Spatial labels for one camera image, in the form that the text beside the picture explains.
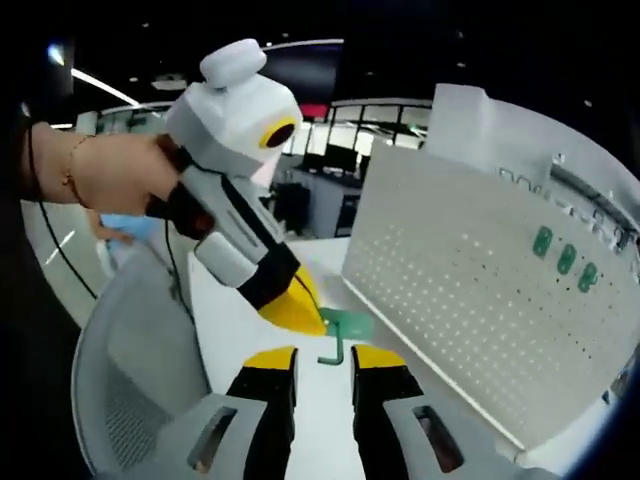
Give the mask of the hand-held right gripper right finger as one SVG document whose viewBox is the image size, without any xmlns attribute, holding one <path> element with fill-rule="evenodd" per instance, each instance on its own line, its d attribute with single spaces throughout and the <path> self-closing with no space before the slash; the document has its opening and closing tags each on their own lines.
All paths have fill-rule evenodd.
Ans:
<svg viewBox="0 0 640 480">
<path fill-rule="evenodd" d="M 397 353 L 351 348 L 353 435 L 367 479 L 508 479 L 510 464 L 483 425 L 423 387 Z"/>
</svg>

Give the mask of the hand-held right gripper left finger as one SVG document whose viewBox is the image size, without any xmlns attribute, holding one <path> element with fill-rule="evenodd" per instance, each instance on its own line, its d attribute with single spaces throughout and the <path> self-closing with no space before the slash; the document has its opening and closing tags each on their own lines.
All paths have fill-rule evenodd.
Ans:
<svg viewBox="0 0 640 480">
<path fill-rule="evenodd" d="M 295 436 L 297 353 L 261 351 L 227 392 L 212 393 L 160 433 L 151 479 L 282 479 Z"/>
</svg>

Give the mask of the person's left hand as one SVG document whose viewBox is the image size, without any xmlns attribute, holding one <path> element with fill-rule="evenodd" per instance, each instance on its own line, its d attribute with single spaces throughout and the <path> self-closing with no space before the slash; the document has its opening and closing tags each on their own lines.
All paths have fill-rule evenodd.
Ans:
<svg viewBox="0 0 640 480">
<path fill-rule="evenodd" d="M 68 174 L 82 205 L 100 213 L 142 215 L 153 198 L 166 201 L 179 173 L 160 135 L 88 137 L 71 153 Z"/>
</svg>

